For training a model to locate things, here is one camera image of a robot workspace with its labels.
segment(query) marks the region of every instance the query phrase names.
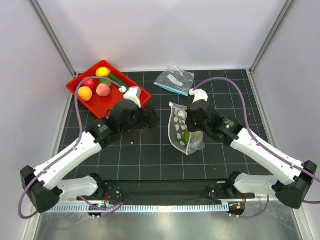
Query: black table surface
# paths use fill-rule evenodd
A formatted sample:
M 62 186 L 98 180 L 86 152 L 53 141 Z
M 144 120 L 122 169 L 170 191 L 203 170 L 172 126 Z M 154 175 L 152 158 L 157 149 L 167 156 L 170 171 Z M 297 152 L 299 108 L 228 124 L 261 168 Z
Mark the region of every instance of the black table surface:
M 245 70 L 203 70 L 194 73 L 194 83 L 212 77 L 227 77 L 241 89 L 246 102 L 248 121 L 251 129 L 268 141 L 258 106 Z M 185 155 L 175 149 L 168 138 L 170 117 L 169 102 L 188 106 L 191 100 L 162 89 L 154 82 L 161 74 L 153 72 L 126 72 L 132 80 L 152 94 L 152 102 L 160 117 L 160 124 L 154 129 L 132 130 L 122 135 L 101 152 L 89 157 L 65 179 L 80 175 L 98 173 L 104 180 L 193 180 L 226 179 L 232 172 L 251 175 L 269 175 L 269 171 L 254 160 L 230 147 L 213 142 L 204 136 L 205 149 Z M 229 83 L 213 81 L 202 87 L 221 116 L 235 116 L 244 122 L 240 96 Z M 84 127 L 96 116 L 81 103 L 80 115 Z M 59 150 L 69 146 L 79 135 L 78 120 L 72 99 L 64 126 Z

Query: plastic bag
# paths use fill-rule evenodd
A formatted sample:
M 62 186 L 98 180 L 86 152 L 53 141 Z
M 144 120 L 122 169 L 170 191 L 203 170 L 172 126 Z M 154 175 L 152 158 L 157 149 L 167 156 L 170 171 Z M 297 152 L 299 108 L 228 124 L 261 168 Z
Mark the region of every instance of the plastic bag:
M 202 131 L 188 132 L 186 119 L 187 107 L 170 102 L 171 115 L 168 125 L 170 143 L 186 155 L 204 149 L 204 133 Z
M 176 66 L 171 67 L 168 71 L 164 71 L 155 81 L 157 85 L 170 92 L 188 96 L 189 90 L 195 81 L 195 74 L 182 71 Z

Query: white panel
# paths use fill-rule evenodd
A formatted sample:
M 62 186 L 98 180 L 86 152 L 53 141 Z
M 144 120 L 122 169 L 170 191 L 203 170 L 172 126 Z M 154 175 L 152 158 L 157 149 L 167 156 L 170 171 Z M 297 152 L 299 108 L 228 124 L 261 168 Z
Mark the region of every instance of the white panel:
M 302 162 L 311 160 L 318 167 L 319 12 L 318 0 L 296 1 L 254 73 L 280 149 Z M 306 200 L 320 200 L 320 184 L 316 181 Z M 320 205 L 308 205 L 308 209 L 314 221 L 313 230 L 320 231 Z
M 285 0 L 40 0 L 74 69 L 251 67 Z
M 259 176 L 241 173 L 234 181 L 235 188 L 243 194 L 255 193 L 275 197 L 272 186 L 278 182 L 276 176 Z
M 270 173 L 272 173 L 283 185 L 288 186 L 294 183 L 295 177 L 300 176 L 301 171 L 295 168 L 291 169 L 289 165 L 283 163 L 275 156 L 271 155 L 260 145 L 267 147 L 269 150 L 273 151 L 281 158 L 286 159 L 292 165 L 302 168 L 302 162 L 292 157 L 289 157 L 285 153 L 279 151 L 275 147 L 271 146 L 270 144 L 262 140 L 254 132 L 252 133 L 258 140 L 259 144 L 256 144 L 256 142 L 249 135 L 248 130 L 243 128 L 238 134 L 239 139 L 234 140 L 231 143 L 230 147 L 244 153 L 245 155 L 249 156 L 254 161 L 256 161 L 258 164 L 269 170 Z
M 0 33 L 0 232 L 20 240 L 20 170 L 52 157 L 71 76 L 28 1 L 0 1 Z
M 77 138 L 73 143 L 50 160 L 45 160 L 43 164 L 36 166 L 34 168 L 34 175 L 39 175 L 51 163 L 73 149 L 78 140 L 79 139 Z M 99 143 L 95 143 L 95 140 L 96 139 L 91 135 L 91 133 L 83 132 L 78 147 L 71 151 L 62 160 L 58 161 L 55 165 L 51 166 L 45 174 L 39 177 L 39 182 L 44 182 L 43 187 L 48 190 L 54 189 L 68 173 L 80 165 L 84 160 L 100 152 L 102 148 Z

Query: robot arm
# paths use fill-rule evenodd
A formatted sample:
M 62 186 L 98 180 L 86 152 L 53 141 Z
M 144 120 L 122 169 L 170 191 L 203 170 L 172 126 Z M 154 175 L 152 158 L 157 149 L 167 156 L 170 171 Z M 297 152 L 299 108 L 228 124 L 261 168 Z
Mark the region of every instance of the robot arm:
M 159 117 L 151 103 L 148 103 L 146 109 L 142 109 L 140 94 L 139 87 L 130 87 L 123 99 L 110 111 L 108 118 L 95 120 L 82 133 L 76 148 L 74 145 L 78 139 L 49 161 L 35 168 L 26 166 L 20 171 L 22 186 L 25 189 L 49 164 L 71 151 L 42 174 L 27 192 L 38 213 L 48 211 L 61 200 L 75 199 L 79 196 L 101 199 L 104 196 L 107 192 L 106 184 L 98 174 L 93 173 L 71 180 L 62 179 L 84 160 L 119 140 L 121 134 L 132 129 L 157 126 Z
M 259 143 L 267 146 L 268 149 L 286 159 L 292 165 L 299 166 L 312 174 L 316 173 L 317 166 L 311 161 L 301 162 L 287 156 L 253 133 L 255 138 L 258 139 L 258 143 L 256 143 L 248 130 L 236 118 L 231 116 L 221 117 L 216 112 L 212 105 L 207 102 L 208 95 L 205 91 L 192 89 L 189 93 L 194 97 L 192 105 L 188 107 L 185 122 L 189 132 L 202 131 L 214 141 L 246 154 L 274 174 L 260 176 L 234 172 L 224 184 L 221 194 L 225 196 L 227 193 L 231 198 L 238 193 L 264 194 L 275 196 L 288 207 L 300 208 L 313 183 L 312 178 L 291 165 L 283 163 L 260 147 Z

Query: white sticker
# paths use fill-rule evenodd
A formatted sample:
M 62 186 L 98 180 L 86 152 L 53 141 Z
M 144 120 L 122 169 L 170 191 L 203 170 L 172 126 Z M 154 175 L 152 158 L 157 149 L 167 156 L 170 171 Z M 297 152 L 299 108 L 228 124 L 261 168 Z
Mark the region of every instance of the white sticker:
M 175 85 L 178 85 L 178 86 L 182 86 L 182 82 L 180 82 L 180 81 L 178 81 L 174 76 L 172 76 L 171 74 L 169 74 L 168 76 L 167 76 L 167 78 L 171 81 L 171 82 L 173 82 Z

